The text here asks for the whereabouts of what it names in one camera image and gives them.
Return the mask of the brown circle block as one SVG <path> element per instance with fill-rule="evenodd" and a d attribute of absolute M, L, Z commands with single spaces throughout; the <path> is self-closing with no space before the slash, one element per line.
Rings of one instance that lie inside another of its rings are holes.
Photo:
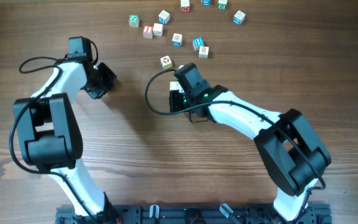
<path fill-rule="evenodd" d="M 172 63 L 172 61 L 171 61 L 171 59 L 170 59 L 170 57 L 168 55 L 162 57 L 160 59 L 160 63 L 161 63 L 161 65 L 162 65 L 164 70 L 166 70 L 168 68 L 172 68 L 172 66 L 173 66 L 173 63 Z"/>

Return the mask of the blue L block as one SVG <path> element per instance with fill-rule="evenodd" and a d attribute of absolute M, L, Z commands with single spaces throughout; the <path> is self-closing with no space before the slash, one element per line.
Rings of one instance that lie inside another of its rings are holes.
<path fill-rule="evenodd" d="M 181 47 L 183 41 L 183 36 L 181 34 L 174 33 L 172 38 L 172 45 L 176 47 Z"/>

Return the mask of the green V block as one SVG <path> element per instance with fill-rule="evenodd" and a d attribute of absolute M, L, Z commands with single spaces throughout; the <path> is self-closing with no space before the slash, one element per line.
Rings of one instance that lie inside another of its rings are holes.
<path fill-rule="evenodd" d="M 181 12 L 190 12 L 190 0 L 180 0 Z"/>

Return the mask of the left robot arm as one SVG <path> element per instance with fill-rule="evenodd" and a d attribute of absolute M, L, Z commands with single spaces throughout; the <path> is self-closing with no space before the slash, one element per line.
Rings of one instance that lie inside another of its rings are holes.
<path fill-rule="evenodd" d="M 12 160 L 22 170 L 54 179 L 73 206 L 57 223 L 120 223 L 122 217 L 93 181 L 82 160 L 83 139 L 71 107 L 79 91 L 94 100 L 114 86 L 116 74 L 98 61 L 96 44 L 71 37 L 69 52 L 53 59 L 52 76 L 30 98 L 16 100 L 9 139 L 18 138 L 23 163 L 10 143 Z"/>

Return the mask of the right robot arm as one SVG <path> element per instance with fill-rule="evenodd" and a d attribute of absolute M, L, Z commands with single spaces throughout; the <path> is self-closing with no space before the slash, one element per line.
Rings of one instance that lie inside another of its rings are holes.
<path fill-rule="evenodd" d="M 331 156 L 305 116 L 295 109 L 269 111 L 238 98 L 221 85 L 211 87 L 194 63 L 174 73 L 184 110 L 214 123 L 230 126 L 254 141 L 264 166 L 278 187 L 273 207 L 295 223 L 306 212 L 316 182 L 331 163 Z"/>

